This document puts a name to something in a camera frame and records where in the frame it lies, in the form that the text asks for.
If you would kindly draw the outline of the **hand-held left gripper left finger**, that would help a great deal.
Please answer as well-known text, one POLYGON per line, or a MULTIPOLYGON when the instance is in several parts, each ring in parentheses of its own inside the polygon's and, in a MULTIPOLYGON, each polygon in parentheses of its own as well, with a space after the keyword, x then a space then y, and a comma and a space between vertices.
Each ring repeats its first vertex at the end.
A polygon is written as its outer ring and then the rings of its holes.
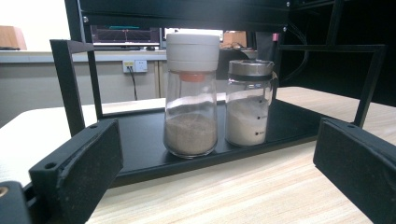
POLYGON ((82 130, 29 170, 35 224, 84 224, 123 167, 119 124, 82 130))

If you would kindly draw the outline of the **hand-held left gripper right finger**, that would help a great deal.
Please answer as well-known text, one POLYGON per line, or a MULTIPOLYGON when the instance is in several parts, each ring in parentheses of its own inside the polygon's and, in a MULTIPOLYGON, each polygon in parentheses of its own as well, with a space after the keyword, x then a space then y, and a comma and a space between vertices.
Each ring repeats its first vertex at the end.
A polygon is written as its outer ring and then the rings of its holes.
POLYGON ((374 224, 396 224, 396 146, 337 119, 323 119, 313 163, 374 224))

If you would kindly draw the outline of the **black metal two-tier rack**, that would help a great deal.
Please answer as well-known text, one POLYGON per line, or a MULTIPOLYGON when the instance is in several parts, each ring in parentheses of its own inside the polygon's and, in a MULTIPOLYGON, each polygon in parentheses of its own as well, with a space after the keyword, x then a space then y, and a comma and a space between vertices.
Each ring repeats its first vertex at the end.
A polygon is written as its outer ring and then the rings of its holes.
POLYGON ((181 174, 316 140, 321 114, 277 100, 268 142, 239 148, 219 141, 207 156, 180 159, 166 151, 163 144, 163 128, 159 124, 163 109, 104 113, 91 28, 93 25, 137 24, 279 33, 288 28, 290 14, 327 5, 332 6, 332 16, 326 42, 307 45, 305 50, 373 55, 354 119, 355 124, 361 126, 372 100, 386 48, 383 45, 337 44, 336 36, 346 1, 64 0, 71 37, 52 40, 50 44, 71 138, 100 121, 115 119, 118 122, 123 167, 112 183, 114 187, 181 174))

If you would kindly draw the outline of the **glass jar with white lid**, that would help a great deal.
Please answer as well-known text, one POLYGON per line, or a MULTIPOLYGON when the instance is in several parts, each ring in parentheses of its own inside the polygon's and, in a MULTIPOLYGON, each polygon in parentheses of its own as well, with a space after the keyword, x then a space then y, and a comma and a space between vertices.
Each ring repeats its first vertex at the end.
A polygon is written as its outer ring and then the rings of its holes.
POLYGON ((166 36, 166 59, 165 146, 180 158, 207 155, 218 141, 219 37, 169 34, 166 36))

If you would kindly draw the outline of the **grey counter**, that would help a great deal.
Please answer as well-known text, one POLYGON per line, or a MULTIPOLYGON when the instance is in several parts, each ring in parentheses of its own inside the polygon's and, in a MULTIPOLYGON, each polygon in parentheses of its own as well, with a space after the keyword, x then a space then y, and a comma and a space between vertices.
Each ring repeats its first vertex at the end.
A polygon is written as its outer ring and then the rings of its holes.
MULTIPOLYGON (((96 51, 97 62, 165 61, 164 50, 96 51)), ((0 63, 53 63, 51 51, 0 50, 0 63)))

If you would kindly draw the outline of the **computer monitor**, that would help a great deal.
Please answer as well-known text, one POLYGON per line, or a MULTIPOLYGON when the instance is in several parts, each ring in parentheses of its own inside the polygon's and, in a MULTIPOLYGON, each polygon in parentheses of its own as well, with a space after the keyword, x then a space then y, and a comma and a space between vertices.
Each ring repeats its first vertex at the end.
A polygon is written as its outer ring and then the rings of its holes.
POLYGON ((92 41, 103 46, 159 46, 160 28, 93 25, 92 41))

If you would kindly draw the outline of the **brown wooden box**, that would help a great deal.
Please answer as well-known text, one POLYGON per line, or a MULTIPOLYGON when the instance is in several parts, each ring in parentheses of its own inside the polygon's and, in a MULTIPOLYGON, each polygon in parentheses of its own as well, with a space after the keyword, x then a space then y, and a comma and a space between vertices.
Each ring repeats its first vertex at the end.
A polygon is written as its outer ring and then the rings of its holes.
POLYGON ((21 28, 0 25, 0 47, 27 50, 21 28))

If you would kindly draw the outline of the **brown cardboard box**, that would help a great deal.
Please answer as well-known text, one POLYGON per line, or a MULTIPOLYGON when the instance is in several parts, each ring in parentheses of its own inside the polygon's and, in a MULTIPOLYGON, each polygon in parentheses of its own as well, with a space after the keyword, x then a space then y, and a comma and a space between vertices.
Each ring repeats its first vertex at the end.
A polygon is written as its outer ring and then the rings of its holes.
POLYGON ((247 35, 245 31, 227 31, 223 34, 224 48, 241 49, 247 46, 247 35))

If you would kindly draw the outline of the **white wall socket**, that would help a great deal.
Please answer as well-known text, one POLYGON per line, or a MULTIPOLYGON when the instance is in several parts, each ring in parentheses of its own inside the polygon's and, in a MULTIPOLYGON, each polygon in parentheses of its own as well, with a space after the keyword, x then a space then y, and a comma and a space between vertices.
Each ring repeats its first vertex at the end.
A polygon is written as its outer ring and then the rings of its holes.
POLYGON ((124 73, 146 73, 148 62, 146 60, 123 61, 122 70, 124 73))

